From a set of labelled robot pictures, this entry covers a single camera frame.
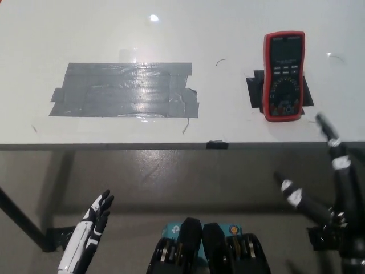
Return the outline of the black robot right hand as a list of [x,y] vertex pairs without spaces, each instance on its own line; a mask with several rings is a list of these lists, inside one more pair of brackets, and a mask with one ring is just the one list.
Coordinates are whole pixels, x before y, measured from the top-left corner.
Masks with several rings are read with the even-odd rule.
[[331,166],[334,171],[334,205],[326,208],[316,202],[280,172],[274,173],[274,180],[286,201],[308,219],[321,226],[347,228],[355,234],[363,234],[364,201],[348,149],[323,114],[316,114],[315,121],[327,138]]

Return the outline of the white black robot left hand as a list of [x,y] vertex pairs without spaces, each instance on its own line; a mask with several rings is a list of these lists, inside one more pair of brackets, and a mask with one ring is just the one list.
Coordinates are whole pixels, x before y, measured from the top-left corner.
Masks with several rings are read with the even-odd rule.
[[113,200],[110,190],[105,190],[89,207],[68,242],[58,274],[87,272],[106,228]]

